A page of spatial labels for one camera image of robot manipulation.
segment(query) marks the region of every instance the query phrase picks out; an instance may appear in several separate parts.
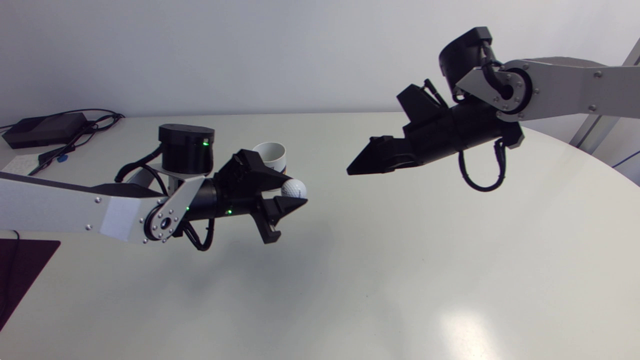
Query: black cable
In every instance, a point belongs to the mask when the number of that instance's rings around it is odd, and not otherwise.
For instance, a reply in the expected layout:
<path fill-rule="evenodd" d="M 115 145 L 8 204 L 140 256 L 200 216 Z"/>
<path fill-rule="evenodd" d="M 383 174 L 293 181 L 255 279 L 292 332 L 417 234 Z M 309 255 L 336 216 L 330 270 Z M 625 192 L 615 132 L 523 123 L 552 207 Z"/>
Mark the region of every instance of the black cable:
<path fill-rule="evenodd" d="M 60 157 L 60 156 L 62 156 L 64 154 L 74 150 L 78 146 L 82 146 L 82 145 L 88 143 L 97 132 L 108 130 L 109 128 L 114 126 L 120 119 L 125 117 L 124 115 L 122 115 L 120 113 L 117 113 L 115 111 L 111 111 L 111 110 L 107 110 L 107 109 L 99 109 L 99 108 L 87 108 L 87 109 L 77 109 L 77 110 L 63 111 L 61 113 L 56 113 L 56 114 L 48 115 L 48 116 L 45 116 L 45 117 L 54 117 L 54 116 L 60 116 L 60 115 L 68 114 L 68 113 L 78 113 L 78 112 L 83 112 L 83 111 L 105 111 L 105 112 L 108 112 L 109 115 L 104 115 L 104 116 L 100 117 L 99 119 L 97 119 L 95 121 L 88 122 L 88 126 L 86 126 L 84 129 L 80 130 L 80 132 L 73 139 L 71 139 L 71 141 L 69 141 L 69 143 L 67 143 L 65 146 L 60 148 L 60 151 L 55 152 L 53 155 L 49 156 L 49 158 L 47 158 L 46 160 L 41 161 L 40 164 L 29 173 L 29 176 L 33 176 L 33 175 L 39 173 L 40 171 L 44 170 L 56 158 L 58 158 L 58 157 Z M 111 121 L 110 124 L 108 124 L 106 126 L 103 126 L 103 127 L 99 127 L 97 125 L 99 122 L 105 121 L 105 120 L 107 120 L 109 118 L 113 119 L 113 121 Z M 84 142 L 80 143 L 79 145 L 76 145 L 76 142 L 80 139 L 80 137 L 82 137 L 83 135 L 87 135 L 87 134 L 91 134 L 91 136 L 89 136 L 89 138 L 87 140 L 85 140 Z"/>
<path fill-rule="evenodd" d="M 124 165 L 122 168 L 120 168 L 120 171 L 118 171 L 118 174 L 114 178 L 114 182 L 121 183 L 124 180 L 124 177 L 127 176 L 129 172 L 132 172 L 133 170 L 142 167 L 142 165 L 148 163 L 149 161 L 157 158 L 160 154 L 162 154 L 162 150 L 163 146 L 161 144 L 156 150 L 154 150 L 151 154 L 145 156 L 144 158 Z"/>
<path fill-rule="evenodd" d="M 196 249 L 198 249 L 199 251 L 209 250 L 209 247 L 211 247 L 211 243 L 213 242 L 213 227 L 215 225 L 215 219 L 209 219 L 209 225 L 207 226 L 207 237 L 205 238 L 203 243 L 200 242 L 200 237 L 198 236 L 198 233 L 196 233 L 190 222 L 182 221 L 181 224 L 184 233 L 187 235 L 189 240 L 191 240 L 191 243 L 193 244 L 193 246 L 195 246 Z"/>
<path fill-rule="evenodd" d="M 506 158 L 506 146 L 502 139 L 498 139 L 495 141 L 493 145 L 493 150 L 495 151 L 495 158 L 498 161 L 498 166 L 500 167 L 500 174 L 498 175 L 498 181 L 495 184 L 487 187 L 479 186 L 474 183 L 469 174 L 467 173 L 467 167 L 465 166 L 465 156 L 462 151 L 460 151 L 458 155 L 458 165 L 460 166 L 460 172 L 462 173 L 462 178 L 467 182 L 469 186 L 479 192 L 492 192 L 504 181 L 504 174 L 507 170 L 507 158 Z"/>
<path fill-rule="evenodd" d="M 87 130 L 91 129 L 93 127 L 93 125 L 86 127 L 84 129 L 82 129 L 80 131 L 80 133 L 78 133 L 78 135 L 76 135 L 71 141 L 69 141 L 68 144 L 66 144 L 65 146 L 60 148 L 60 151 L 56 152 L 55 154 L 53 154 L 52 156 L 49 156 L 49 159 L 41 162 L 40 165 L 38 165 L 35 169 L 33 169 L 28 175 L 29 176 L 33 176 L 37 173 L 39 173 L 41 170 L 43 170 L 44 168 L 48 167 L 51 162 L 57 158 L 58 156 L 62 156 L 63 154 L 67 153 L 68 150 L 74 146 L 75 142 L 78 141 L 78 139 L 80 139 L 80 137 L 82 137 L 83 135 L 86 134 Z"/>
<path fill-rule="evenodd" d="M 169 193 L 166 191 L 166 187 L 164 186 L 164 181 L 162 181 L 162 177 L 160 177 L 160 175 L 158 175 L 158 172 L 155 169 L 151 168 L 147 164 L 142 164 L 142 165 L 140 165 L 140 167 L 145 169 L 146 171 L 150 172 L 151 175 L 153 175 L 154 178 L 156 179 L 156 181 L 158 182 L 158 185 L 160 185 L 160 189 L 162 190 L 162 193 L 165 196 L 169 196 Z"/>
<path fill-rule="evenodd" d="M 613 166 L 612 166 L 612 168 L 615 168 L 615 167 L 617 167 L 618 165 L 622 165 L 625 161 L 629 160 L 630 158 L 633 158 L 634 156 L 636 156 L 636 155 L 638 155 L 638 154 L 640 154 L 640 150 L 638 150 L 638 151 L 634 152 L 633 154 L 631 154 L 631 155 L 627 156 L 627 157 L 626 157 L 624 160 L 622 160 L 621 162 L 619 162 L 619 163 L 617 163 L 617 164 L 613 165 Z"/>
<path fill-rule="evenodd" d="M 16 237 L 18 242 L 15 244 L 15 247 L 13 248 L 13 255 L 11 256 L 11 261 L 9 262 L 9 267 L 8 267 L 8 271 L 6 274 L 6 282 L 5 282 L 5 287 L 4 287 L 4 301 L 2 303 L 2 309 L 0 309 L 0 318 L 4 317 L 4 311 L 6 310 L 6 304 L 9 302 L 9 282 L 11 281 L 11 274 L 13 272 L 13 263 L 15 262 L 15 258 L 18 255 L 18 246 L 20 245 L 20 233 L 18 233 L 16 230 L 12 230 Z"/>
<path fill-rule="evenodd" d="M 63 111 L 61 113 L 55 113 L 55 114 L 51 114 L 51 115 L 45 115 L 43 117 L 53 117 L 53 116 L 60 116 L 60 115 L 64 115 L 64 114 L 71 114 L 71 113 L 82 113 L 84 111 L 104 111 L 106 113 L 111 113 L 113 115 L 122 115 L 122 114 L 118 114 L 115 111 L 112 110 L 107 110 L 107 109 L 100 109 L 100 108 L 87 108 L 87 109 L 76 109 L 76 110 L 69 110 L 69 111 Z M 4 125 L 4 126 L 0 126 L 0 129 L 4 129 L 7 127 L 12 127 L 17 125 L 18 123 L 16 122 L 15 124 L 11 124 L 11 125 Z"/>
<path fill-rule="evenodd" d="M 440 96 L 440 94 L 438 93 L 438 90 L 436 90 L 436 87 L 433 86 L 433 84 L 431 83 L 431 80 L 429 79 L 424 80 L 424 86 L 429 89 L 431 94 L 433 94 L 436 100 L 440 103 L 441 108 L 449 108 L 449 105 L 447 105 L 447 102 L 444 101 L 442 96 Z"/>

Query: white golf ball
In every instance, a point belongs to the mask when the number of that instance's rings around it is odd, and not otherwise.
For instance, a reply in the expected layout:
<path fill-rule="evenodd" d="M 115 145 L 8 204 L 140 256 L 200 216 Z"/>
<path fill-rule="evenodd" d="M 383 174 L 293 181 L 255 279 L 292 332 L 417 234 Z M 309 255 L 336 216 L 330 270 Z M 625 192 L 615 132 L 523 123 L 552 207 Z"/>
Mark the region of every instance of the white golf ball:
<path fill-rule="evenodd" d="M 307 198 L 307 187 L 298 179 L 289 179 L 282 184 L 280 189 L 282 196 Z"/>

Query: paper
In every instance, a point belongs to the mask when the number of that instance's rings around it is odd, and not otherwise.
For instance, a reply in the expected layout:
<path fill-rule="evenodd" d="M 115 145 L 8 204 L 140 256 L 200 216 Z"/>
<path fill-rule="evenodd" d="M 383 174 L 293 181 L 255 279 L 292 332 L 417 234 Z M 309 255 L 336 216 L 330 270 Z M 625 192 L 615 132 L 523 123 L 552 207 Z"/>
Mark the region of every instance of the paper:
<path fill-rule="evenodd" d="M 29 175 L 39 164 L 38 155 L 40 154 L 18 155 L 2 171 L 16 175 Z"/>

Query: power adapter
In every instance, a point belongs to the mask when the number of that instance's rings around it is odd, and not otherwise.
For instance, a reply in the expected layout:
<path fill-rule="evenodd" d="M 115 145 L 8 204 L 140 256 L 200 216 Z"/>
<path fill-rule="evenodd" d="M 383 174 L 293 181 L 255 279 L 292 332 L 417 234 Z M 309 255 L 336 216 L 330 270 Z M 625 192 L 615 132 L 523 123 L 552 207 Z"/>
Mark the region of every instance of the power adapter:
<path fill-rule="evenodd" d="M 83 113 L 30 117 L 20 120 L 2 137 L 12 149 L 67 144 L 87 123 Z"/>

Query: mug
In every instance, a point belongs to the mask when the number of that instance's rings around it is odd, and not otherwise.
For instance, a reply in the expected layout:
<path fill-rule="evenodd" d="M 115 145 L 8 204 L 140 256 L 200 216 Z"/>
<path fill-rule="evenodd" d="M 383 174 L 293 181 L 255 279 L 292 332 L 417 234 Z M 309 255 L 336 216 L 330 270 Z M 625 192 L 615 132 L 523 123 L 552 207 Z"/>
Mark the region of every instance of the mug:
<path fill-rule="evenodd" d="M 262 162 L 268 167 L 280 172 L 287 173 L 287 149 L 279 142 L 263 142 L 256 145 L 253 151 L 260 154 Z"/>

